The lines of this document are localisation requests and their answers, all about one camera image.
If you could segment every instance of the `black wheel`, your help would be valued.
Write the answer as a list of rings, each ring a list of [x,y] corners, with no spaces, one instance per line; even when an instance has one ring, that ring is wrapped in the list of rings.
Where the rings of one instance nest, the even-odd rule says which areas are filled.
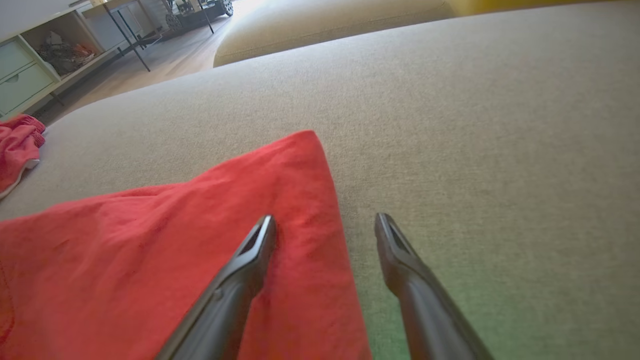
[[[222,0],[218,2],[220,6],[222,6],[222,10],[227,14],[227,16],[234,15],[234,5],[231,3],[231,0]]]

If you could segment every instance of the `beige upholstery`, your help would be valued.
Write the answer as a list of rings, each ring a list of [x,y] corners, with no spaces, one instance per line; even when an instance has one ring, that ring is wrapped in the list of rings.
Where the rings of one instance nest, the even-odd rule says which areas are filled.
[[[229,29],[214,67],[449,17],[451,8],[444,0],[266,0]]]
[[[313,129],[376,359],[409,358],[378,264],[376,211],[394,216],[496,359],[634,359],[639,34],[638,2],[494,13],[118,95],[51,126],[41,164],[0,202],[0,218],[187,181]]]

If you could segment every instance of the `wooden floor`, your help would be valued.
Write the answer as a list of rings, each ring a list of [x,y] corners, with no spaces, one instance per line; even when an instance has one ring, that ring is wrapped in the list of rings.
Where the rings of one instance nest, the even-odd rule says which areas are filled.
[[[71,111],[92,102],[211,69],[216,50],[230,25],[253,11],[261,2],[262,0],[234,1],[232,17],[222,15],[212,19],[211,26],[215,32],[213,35],[209,27],[204,26],[149,46],[144,51],[138,48],[151,72],[147,72],[133,51],[127,53],[97,74],[87,77],[82,85],[66,92],[62,98],[64,106],[54,101],[49,102],[37,111],[38,119],[50,125]]]

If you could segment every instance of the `light green drawer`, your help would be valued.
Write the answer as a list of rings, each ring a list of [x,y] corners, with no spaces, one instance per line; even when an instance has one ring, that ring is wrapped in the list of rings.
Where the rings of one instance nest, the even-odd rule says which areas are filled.
[[[52,82],[38,64],[20,71],[0,84],[0,111],[11,112]]]
[[[16,41],[0,46],[0,79],[32,62],[34,60]]]

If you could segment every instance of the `red fabric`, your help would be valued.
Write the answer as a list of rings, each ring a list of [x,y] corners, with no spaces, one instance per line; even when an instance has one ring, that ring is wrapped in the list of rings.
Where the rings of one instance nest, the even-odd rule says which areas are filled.
[[[27,160],[39,159],[45,126],[29,115],[0,122],[0,193],[18,180]]]
[[[371,358],[333,181],[311,131],[188,183],[0,223],[0,357],[152,359],[266,213],[276,250],[239,358]]]

